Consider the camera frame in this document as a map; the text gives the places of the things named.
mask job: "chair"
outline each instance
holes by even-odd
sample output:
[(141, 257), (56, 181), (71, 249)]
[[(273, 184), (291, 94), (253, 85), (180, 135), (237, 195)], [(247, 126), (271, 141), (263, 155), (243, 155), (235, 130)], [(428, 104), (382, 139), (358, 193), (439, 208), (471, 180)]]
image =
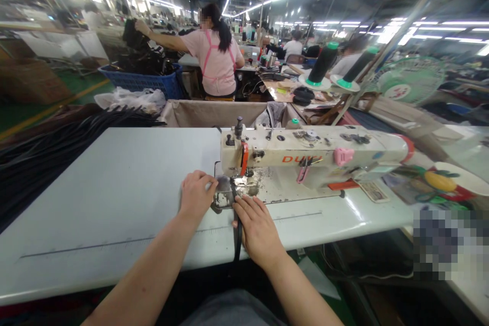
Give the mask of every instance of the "chair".
[(304, 60), (306, 58), (303, 55), (289, 55), (287, 57), (287, 60), (285, 62), (287, 64), (300, 64), (302, 65), (304, 63)]

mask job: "green fan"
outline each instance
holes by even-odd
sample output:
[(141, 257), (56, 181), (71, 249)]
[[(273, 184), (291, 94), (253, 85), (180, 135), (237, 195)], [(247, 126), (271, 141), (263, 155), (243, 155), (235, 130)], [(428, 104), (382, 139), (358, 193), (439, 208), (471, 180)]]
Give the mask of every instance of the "green fan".
[(445, 81), (445, 64), (430, 57), (405, 58), (387, 64), (374, 76), (367, 92), (419, 104)]

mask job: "industrial sewing machine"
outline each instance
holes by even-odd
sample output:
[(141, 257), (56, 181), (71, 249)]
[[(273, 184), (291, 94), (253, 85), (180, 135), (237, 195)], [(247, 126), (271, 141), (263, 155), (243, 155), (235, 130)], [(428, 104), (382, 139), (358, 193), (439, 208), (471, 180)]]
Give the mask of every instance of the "industrial sewing machine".
[(220, 181), (212, 208), (230, 208), (234, 196), (266, 203), (338, 196), (331, 183), (374, 181), (411, 158), (407, 138), (360, 126), (302, 126), (246, 130), (241, 118), (221, 137)]

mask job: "white shirt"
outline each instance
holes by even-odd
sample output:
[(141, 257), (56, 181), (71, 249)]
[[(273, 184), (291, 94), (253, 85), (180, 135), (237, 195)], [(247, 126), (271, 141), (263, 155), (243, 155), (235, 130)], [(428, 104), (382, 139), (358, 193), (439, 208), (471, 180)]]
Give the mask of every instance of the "white shirt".
[(302, 43), (299, 41), (292, 40), (287, 42), (284, 46), (284, 51), (287, 51), (285, 53), (285, 62), (287, 62), (289, 55), (302, 55), (302, 48)]
[(85, 23), (88, 25), (89, 31), (94, 31), (102, 25), (102, 16), (94, 12), (81, 11)]
[(345, 76), (347, 72), (350, 71), (351, 67), (358, 61), (363, 52), (354, 53), (353, 55), (346, 56), (342, 58), (338, 63), (331, 69), (330, 75), (340, 75)]

